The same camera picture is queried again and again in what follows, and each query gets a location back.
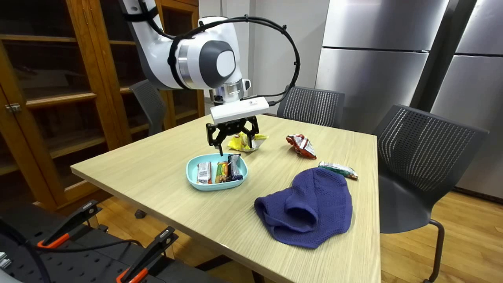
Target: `wooden table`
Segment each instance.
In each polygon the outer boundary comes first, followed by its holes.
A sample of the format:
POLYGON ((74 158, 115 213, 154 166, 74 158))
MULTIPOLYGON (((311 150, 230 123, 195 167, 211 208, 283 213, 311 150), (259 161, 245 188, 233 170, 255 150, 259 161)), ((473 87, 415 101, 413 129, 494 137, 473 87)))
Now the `wooden table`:
POLYGON ((263 147, 245 154, 248 180, 236 189, 200 192, 185 181, 185 164, 217 153, 208 147, 209 117, 72 166, 82 180, 157 214, 193 239, 275 282, 380 282, 377 143, 374 136, 258 117, 263 147), (307 136, 318 159, 300 159, 288 134, 307 136), (289 188, 297 173, 321 161, 355 169, 347 181, 354 217, 346 235, 316 250, 274 241, 253 210, 258 197, 289 188))

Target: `blue cloth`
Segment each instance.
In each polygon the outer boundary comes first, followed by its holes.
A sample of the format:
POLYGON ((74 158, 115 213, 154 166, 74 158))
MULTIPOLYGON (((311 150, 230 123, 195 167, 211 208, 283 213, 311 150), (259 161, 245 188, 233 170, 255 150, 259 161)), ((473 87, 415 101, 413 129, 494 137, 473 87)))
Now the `blue cloth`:
POLYGON ((292 188, 255 200, 270 236, 288 246, 316 249, 351 227, 352 202, 346 180, 327 169, 310 169, 292 188))

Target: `chair backrest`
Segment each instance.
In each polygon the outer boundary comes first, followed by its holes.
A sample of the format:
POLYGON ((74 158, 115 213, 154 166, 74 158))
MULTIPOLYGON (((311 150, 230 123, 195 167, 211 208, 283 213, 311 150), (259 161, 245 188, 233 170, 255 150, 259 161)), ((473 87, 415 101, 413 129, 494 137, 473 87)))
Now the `chair backrest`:
POLYGON ((344 95, 294 87, 278 107, 278 117, 330 128, 340 126, 344 95))
POLYGON ((163 129, 165 104, 159 90, 148 81, 134 84, 130 90, 146 115, 149 136, 160 132, 163 129))
POLYGON ((376 134, 379 170, 412 184, 432 206, 456 188, 489 132, 395 106, 376 134))

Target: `gray chair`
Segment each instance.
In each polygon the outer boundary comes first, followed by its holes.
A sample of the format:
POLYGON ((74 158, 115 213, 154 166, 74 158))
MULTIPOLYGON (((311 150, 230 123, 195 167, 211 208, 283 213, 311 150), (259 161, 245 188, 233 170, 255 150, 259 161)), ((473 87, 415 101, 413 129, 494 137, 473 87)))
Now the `gray chair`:
POLYGON ((434 205, 456 188, 487 132, 395 106, 377 128, 380 232, 437 227, 432 274, 440 272, 445 228, 434 205))
POLYGON ((343 106, 341 93, 294 87, 280 103, 277 117, 338 128, 343 106))
MULTIPOLYGON (((165 104, 159 96, 159 90, 148 81, 137 82, 130 87, 130 92, 137 98, 141 110, 148 120, 148 134, 154 136, 163 131, 165 104)), ((146 213, 135 211, 137 219, 145 219, 146 213)))

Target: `yellow object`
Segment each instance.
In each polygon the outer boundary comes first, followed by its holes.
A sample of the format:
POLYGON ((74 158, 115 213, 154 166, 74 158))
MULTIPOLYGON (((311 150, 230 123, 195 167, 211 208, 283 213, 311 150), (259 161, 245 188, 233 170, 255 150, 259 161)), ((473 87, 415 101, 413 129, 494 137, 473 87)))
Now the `yellow object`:
POLYGON ((263 142, 267 140, 267 136, 264 134, 256 134, 252 140, 252 147, 248 145, 248 137, 244 132, 239 132, 239 136, 234 136, 230 142, 228 147, 234 151, 239 153, 253 153, 256 151, 263 142))

